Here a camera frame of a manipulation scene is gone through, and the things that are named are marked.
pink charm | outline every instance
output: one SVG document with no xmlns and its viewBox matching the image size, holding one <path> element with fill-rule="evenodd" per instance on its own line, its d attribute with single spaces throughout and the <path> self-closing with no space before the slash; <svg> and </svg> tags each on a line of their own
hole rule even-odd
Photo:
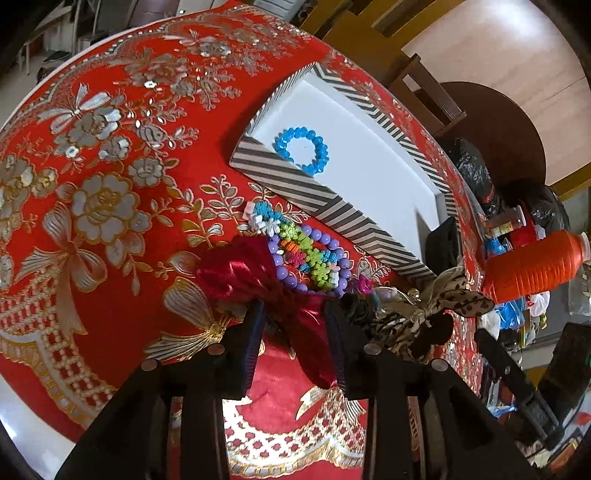
<svg viewBox="0 0 591 480">
<path fill-rule="evenodd" d="M 242 219 L 248 220 L 251 217 L 252 212 L 254 212 L 254 211 L 255 211 L 255 202 L 247 202 L 246 207 L 244 207 L 244 213 L 242 214 Z"/>
<path fill-rule="evenodd" d="M 306 261 L 306 254 L 302 251 L 299 252 L 289 252 L 287 255 L 287 263 L 293 265 L 294 267 L 299 267 L 300 265 L 304 264 Z"/>
<path fill-rule="evenodd" d="M 364 295 L 369 295 L 371 293 L 371 280 L 365 275 L 360 275 L 357 288 Z"/>
</svg>

metal screw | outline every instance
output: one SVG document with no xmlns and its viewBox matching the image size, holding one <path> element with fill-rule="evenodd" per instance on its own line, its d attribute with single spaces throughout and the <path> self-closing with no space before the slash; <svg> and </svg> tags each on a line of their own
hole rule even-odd
<svg viewBox="0 0 591 480">
<path fill-rule="evenodd" d="M 207 347 L 207 353 L 209 353 L 209 355 L 221 355 L 225 351 L 226 349 L 221 343 L 214 343 Z"/>
<path fill-rule="evenodd" d="M 377 343 L 366 343 L 363 346 L 363 351 L 367 355 L 378 355 L 382 351 L 382 347 L 380 347 Z"/>
<path fill-rule="evenodd" d="M 148 358 L 142 362 L 142 370 L 144 372 L 151 372 L 158 366 L 158 361 L 154 358 Z"/>
<path fill-rule="evenodd" d="M 437 370 L 438 372 L 444 372 L 445 370 L 447 370 L 447 367 L 449 367 L 449 364 L 441 358 L 436 358 L 435 360 L 433 360 L 433 362 L 431 362 L 431 366 L 434 370 Z"/>
</svg>

black plastic bag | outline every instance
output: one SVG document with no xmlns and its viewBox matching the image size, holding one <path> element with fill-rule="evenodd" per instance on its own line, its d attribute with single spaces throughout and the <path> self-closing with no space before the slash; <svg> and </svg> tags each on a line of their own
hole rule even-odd
<svg viewBox="0 0 591 480">
<path fill-rule="evenodd" d="M 447 156 L 459 170 L 468 187 L 474 192 L 484 214 L 494 217 L 503 211 L 501 198 L 496 194 L 491 176 L 482 160 L 480 151 L 468 140 L 454 138 L 450 142 L 442 142 Z"/>
<path fill-rule="evenodd" d="M 570 230 L 569 215 L 558 196 L 547 185 L 534 180 L 519 179 L 499 188 L 503 201 L 514 207 L 522 203 L 527 207 L 536 225 L 549 235 L 557 230 Z"/>
</svg>

striped border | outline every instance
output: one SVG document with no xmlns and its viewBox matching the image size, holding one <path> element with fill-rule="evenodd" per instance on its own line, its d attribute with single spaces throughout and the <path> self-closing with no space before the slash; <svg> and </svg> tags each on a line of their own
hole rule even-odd
<svg viewBox="0 0 591 480">
<path fill-rule="evenodd" d="M 372 219 L 344 201 L 329 188 L 316 182 L 313 177 L 308 176 L 297 166 L 251 137 L 254 129 L 277 99 L 311 71 L 345 95 L 386 130 L 443 193 L 447 214 L 457 216 L 456 205 L 449 186 L 416 145 L 367 96 L 360 94 L 353 86 L 323 69 L 317 63 L 309 64 L 293 73 L 273 91 L 248 124 L 230 158 L 230 166 L 297 205 L 374 258 L 392 267 L 402 276 L 419 284 L 435 278 L 431 270 L 406 250 L 403 245 L 394 240 L 388 232 L 382 230 Z"/>
</svg>

wooden floor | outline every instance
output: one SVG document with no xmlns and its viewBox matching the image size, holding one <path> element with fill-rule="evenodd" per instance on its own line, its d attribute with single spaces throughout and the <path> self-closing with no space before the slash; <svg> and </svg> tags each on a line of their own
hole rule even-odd
<svg viewBox="0 0 591 480">
<path fill-rule="evenodd" d="M 591 162 L 587 79 L 560 31 L 529 0 L 466 0 L 403 50 L 418 53 L 439 82 L 481 83 L 516 102 L 544 144 L 547 184 Z"/>
</svg>

